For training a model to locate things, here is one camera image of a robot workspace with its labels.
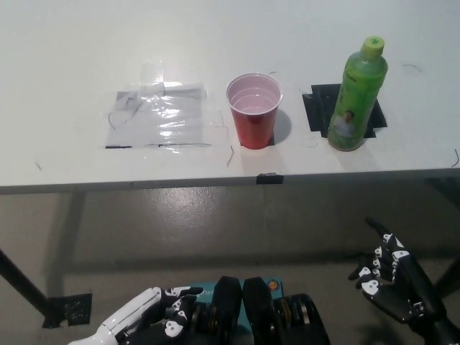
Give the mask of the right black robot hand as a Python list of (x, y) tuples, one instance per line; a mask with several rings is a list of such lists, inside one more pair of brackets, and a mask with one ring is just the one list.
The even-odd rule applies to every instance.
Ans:
[(362, 295), (400, 323), (435, 322), (446, 308), (415, 255), (383, 224), (367, 217), (381, 242), (370, 252), (356, 254), (358, 265), (348, 279)]

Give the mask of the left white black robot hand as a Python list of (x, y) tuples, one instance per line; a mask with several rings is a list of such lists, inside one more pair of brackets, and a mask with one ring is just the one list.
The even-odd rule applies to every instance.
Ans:
[(155, 323), (165, 319), (162, 333), (167, 340), (179, 338), (189, 324), (196, 296), (201, 287), (151, 287), (109, 316), (97, 329), (97, 344), (119, 344), (121, 336), (140, 329), (141, 323), (155, 316)]

